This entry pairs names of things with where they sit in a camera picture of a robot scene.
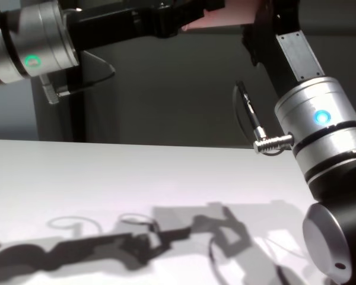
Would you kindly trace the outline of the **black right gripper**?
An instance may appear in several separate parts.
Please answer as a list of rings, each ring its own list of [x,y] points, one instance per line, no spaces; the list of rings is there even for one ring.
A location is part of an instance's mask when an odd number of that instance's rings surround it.
[[[252,64],[262,64],[278,97],[301,83],[325,75],[298,18],[298,1],[261,1],[243,44]]]

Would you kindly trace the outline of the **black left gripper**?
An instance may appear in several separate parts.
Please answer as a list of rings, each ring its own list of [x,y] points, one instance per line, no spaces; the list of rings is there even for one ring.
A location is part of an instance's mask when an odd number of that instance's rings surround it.
[[[152,4],[106,4],[66,16],[67,31],[77,51],[140,37],[169,38],[181,27],[223,9],[223,0],[161,1]]]

